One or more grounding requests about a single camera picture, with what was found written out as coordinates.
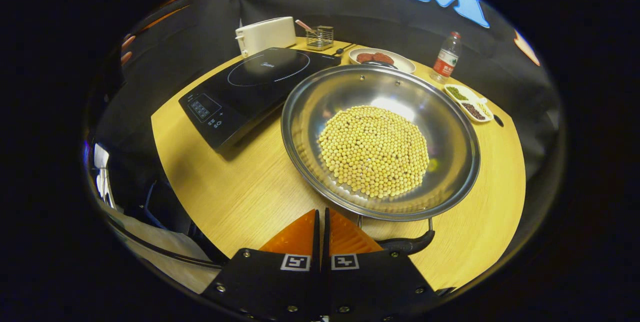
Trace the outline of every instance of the black cloth backdrop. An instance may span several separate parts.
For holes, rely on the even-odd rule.
[[[513,118],[527,178],[538,171],[558,131],[560,102],[544,68],[514,43],[514,27],[480,1],[490,27],[435,0],[240,0],[243,24],[292,15],[307,24],[334,27],[336,40],[393,51],[433,66],[450,31],[462,36],[452,77],[475,88]],[[296,26],[298,36],[304,30]]]
[[[485,28],[454,11],[456,4],[189,0],[188,6],[151,28],[131,31],[136,38],[127,50],[132,58],[122,68],[124,85],[98,124],[96,139],[137,160],[157,161],[151,115],[195,78],[240,54],[235,40],[240,20],[246,25],[291,15],[311,25],[334,26],[336,40],[388,49],[429,66],[448,33],[459,31],[463,50],[452,76],[486,95],[514,119],[530,178],[558,131],[560,102],[553,84],[544,68],[515,45],[514,27],[491,6],[480,3],[490,24]],[[295,28],[298,36],[304,36],[302,28]]]

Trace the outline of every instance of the orange shape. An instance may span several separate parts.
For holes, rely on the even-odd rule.
[[[316,210],[305,213],[265,243],[260,251],[311,256],[315,221]]]
[[[331,224],[330,256],[382,251],[382,247],[373,238],[348,218],[331,209],[329,209],[329,218]]]
[[[521,34],[518,33],[518,31],[516,31],[516,38],[514,38],[513,41],[516,43],[516,46],[518,46],[519,49],[521,49],[522,52],[524,52],[526,56],[530,58],[533,63],[535,63],[535,65],[540,66],[540,61],[536,57],[536,54],[533,53],[533,49],[531,48],[529,43],[521,36]]]
[[[176,13],[176,12],[178,12],[178,11],[182,10],[182,9],[183,9],[183,8],[185,8],[185,7],[189,7],[189,6],[190,6],[190,5],[183,6],[183,7],[181,7],[181,8],[178,8],[178,10],[174,10],[174,11],[171,11],[170,13],[167,13],[167,15],[164,15],[163,17],[160,17],[158,20],[155,20],[154,22],[151,22],[151,24],[148,24],[147,26],[143,27],[141,31],[145,31],[146,29],[150,28],[151,26],[154,26],[154,25],[155,25],[155,24],[157,24],[158,22],[160,22],[160,21],[162,21],[162,20],[166,19],[167,17],[169,17],[169,16],[173,15],[174,13]]]

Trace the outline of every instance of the stainless steel wok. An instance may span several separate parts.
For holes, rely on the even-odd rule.
[[[422,185],[390,201],[339,184],[323,165],[318,136],[338,111],[372,105],[418,126],[429,166]],[[460,202],[480,169],[478,138],[460,108],[435,86],[412,74],[374,65],[345,65],[304,79],[284,104],[282,138],[291,161],[311,185],[336,204],[366,217],[413,221],[433,217]]]

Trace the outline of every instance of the small white dish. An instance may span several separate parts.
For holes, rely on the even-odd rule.
[[[469,117],[469,119],[475,122],[489,122],[490,120],[494,119],[493,113],[491,113],[491,110],[489,110],[486,104],[480,104],[477,101],[458,101],[458,103],[460,104],[460,107],[462,108],[462,110],[464,110],[464,113],[466,113],[467,117]],[[473,108],[476,111],[478,111],[480,116],[484,117],[484,120],[480,120],[477,117],[473,116],[471,114],[471,111],[467,110],[467,108],[465,107],[465,104],[470,104],[471,106],[473,106]],[[486,108],[487,112],[489,112],[489,115],[485,113],[485,111],[480,107],[480,105],[484,105],[484,108]]]
[[[360,64],[357,60],[358,55],[361,53],[383,53],[393,59],[393,65],[398,68],[398,70],[402,72],[407,72],[409,74],[413,74],[416,71],[416,65],[411,62],[408,58],[382,49],[374,49],[371,47],[361,47],[359,49],[353,49],[349,52],[349,59],[351,63]]]
[[[452,92],[449,91],[448,87],[457,88],[457,91],[467,99],[458,99],[453,95]],[[471,91],[470,88],[462,85],[447,83],[444,85],[444,91],[449,97],[451,97],[451,99],[453,99],[453,101],[457,102],[460,105],[460,107],[462,108],[462,110],[464,110],[464,113],[466,113],[470,120],[475,122],[489,122],[490,120],[494,119],[494,113],[489,109],[489,106],[487,106],[487,99],[485,99],[484,97],[478,97],[478,95],[474,94],[474,92]],[[473,108],[475,108],[478,113],[480,113],[480,115],[484,117],[484,120],[480,120],[477,117],[471,115],[471,112],[469,112],[469,110],[467,110],[467,108],[463,105],[464,103],[471,104],[471,106],[473,106]]]

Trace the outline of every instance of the red bottle label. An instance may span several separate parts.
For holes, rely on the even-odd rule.
[[[435,70],[435,72],[438,72],[438,74],[449,77],[451,75],[451,72],[453,72],[453,68],[456,66],[457,62],[457,56],[448,51],[441,50],[438,54],[438,59],[436,60],[433,69]]]

